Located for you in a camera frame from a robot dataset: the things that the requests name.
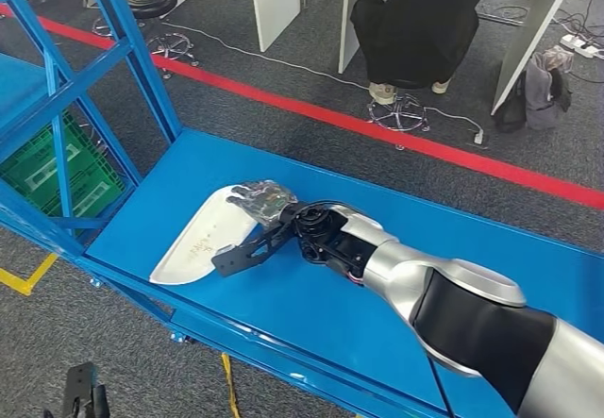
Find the white sneaker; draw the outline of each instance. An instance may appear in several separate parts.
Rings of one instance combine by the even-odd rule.
[[[434,94],[444,94],[447,92],[449,83],[451,83],[451,78],[445,83],[439,83],[436,81],[433,85],[433,92]]]
[[[369,94],[380,105],[390,105],[396,99],[396,88],[387,83],[370,83]]]

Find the red floor line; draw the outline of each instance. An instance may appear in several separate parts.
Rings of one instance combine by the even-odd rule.
[[[10,15],[7,7],[0,5],[0,13]],[[100,38],[93,33],[59,24],[44,17],[39,17],[47,30],[75,41],[83,42],[98,48],[107,49],[113,42],[107,38]],[[252,100],[262,102],[278,109],[284,109],[316,121],[334,125],[361,135],[388,142],[399,144],[408,149],[441,159],[448,163],[467,168],[485,175],[498,177],[508,182],[535,189],[540,192],[566,199],[574,203],[589,206],[594,209],[604,209],[604,192],[590,189],[572,182],[546,176],[541,173],[526,170],[509,163],[479,156],[470,152],[438,142],[432,142],[418,138],[408,133],[398,133],[378,125],[368,124],[353,116],[325,109],[307,102],[301,102],[289,97],[284,97],[273,92],[263,91],[253,86],[239,83],[220,75],[212,74],[202,69],[192,67],[188,64],[170,61],[162,57],[153,57],[157,67],[162,67],[174,74],[186,76],[222,90],[242,95]]]

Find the green plastic crate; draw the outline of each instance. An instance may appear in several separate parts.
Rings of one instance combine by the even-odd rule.
[[[96,217],[122,194],[125,186],[110,165],[93,164],[72,177],[69,188],[74,217]],[[57,192],[41,210],[51,217],[63,215],[60,195]]]
[[[66,111],[63,117],[74,216],[95,217],[97,213],[94,214],[94,211],[102,211],[125,189],[115,170],[72,117]],[[47,215],[63,214],[51,125],[0,164],[0,178]],[[103,192],[97,202],[78,215],[82,208],[77,206],[94,190]]]

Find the transparent glove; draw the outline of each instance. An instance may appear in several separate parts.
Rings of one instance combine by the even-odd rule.
[[[233,193],[235,195],[229,196],[227,201],[245,210],[264,227],[279,223],[283,209],[297,202],[288,189],[272,180],[244,182],[233,187]]]

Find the power strip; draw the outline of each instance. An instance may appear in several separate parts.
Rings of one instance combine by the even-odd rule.
[[[595,45],[590,45],[587,42],[585,42],[582,39],[580,39],[577,36],[574,36],[572,34],[567,34],[563,38],[560,39],[560,44],[573,50],[574,52],[578,53],[579,55],[585,58],[599,58],[604,59],[600,52],[602,51],[599,48],[596,47]]]

